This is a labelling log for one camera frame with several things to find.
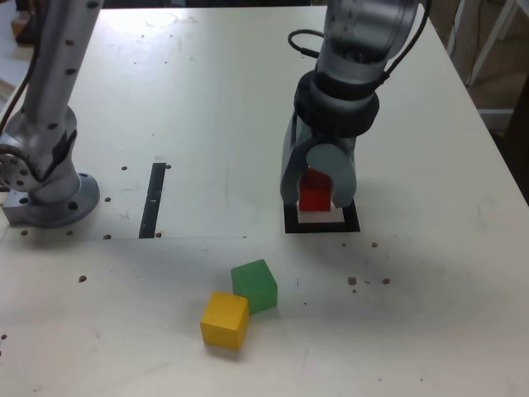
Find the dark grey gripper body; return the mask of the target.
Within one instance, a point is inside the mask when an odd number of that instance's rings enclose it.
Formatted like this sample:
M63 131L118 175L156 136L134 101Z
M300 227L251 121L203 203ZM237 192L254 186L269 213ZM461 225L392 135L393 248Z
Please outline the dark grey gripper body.
M355 137L340 138L315 133L309 126L301 122L295 127L294 144L297 145L306 141L311 142L314 146L320 146L323 144L335 145L342 149L348 156L354 155L356 144Z

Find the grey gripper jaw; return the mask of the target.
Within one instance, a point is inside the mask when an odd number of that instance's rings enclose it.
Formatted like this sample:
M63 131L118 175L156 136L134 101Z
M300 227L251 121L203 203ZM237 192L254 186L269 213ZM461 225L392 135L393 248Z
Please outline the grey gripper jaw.
M331 201L336 208L351 205L356 192L355 143L319 144L306 155L307 164L331 178Z
M280 194L284 203L298 202L299 180L307 169L306 156L312 147L311 128L293 111L282 151Z

